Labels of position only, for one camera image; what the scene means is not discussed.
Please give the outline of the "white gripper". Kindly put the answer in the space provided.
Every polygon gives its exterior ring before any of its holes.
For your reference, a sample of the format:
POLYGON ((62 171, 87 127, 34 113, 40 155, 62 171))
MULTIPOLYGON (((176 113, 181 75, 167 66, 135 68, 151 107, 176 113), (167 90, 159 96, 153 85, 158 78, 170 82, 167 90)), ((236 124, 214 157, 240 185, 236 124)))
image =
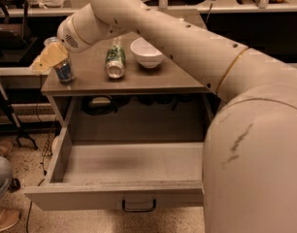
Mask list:
POLYGON ((57 29, 57 38, 61 44, 59 42, 53 42, 45 46, 30 65, 32 73, 43 74, 51 67, 66 59, 68 57, 68 51, 80 53, 89 48, 89 44, 76 32, 73 18, 73 16, 69 16, 60 23, 57 29))

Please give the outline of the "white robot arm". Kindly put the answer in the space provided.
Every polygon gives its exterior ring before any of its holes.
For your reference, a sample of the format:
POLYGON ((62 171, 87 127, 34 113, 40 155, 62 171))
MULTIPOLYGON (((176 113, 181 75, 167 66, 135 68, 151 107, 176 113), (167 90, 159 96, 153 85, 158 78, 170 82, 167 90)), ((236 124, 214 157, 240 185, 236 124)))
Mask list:
POLYGON ((90 0, 57 32, 70 84, 44 210, 200 207, 206 233, 297 233, 297 69, 141 0, 90 0))

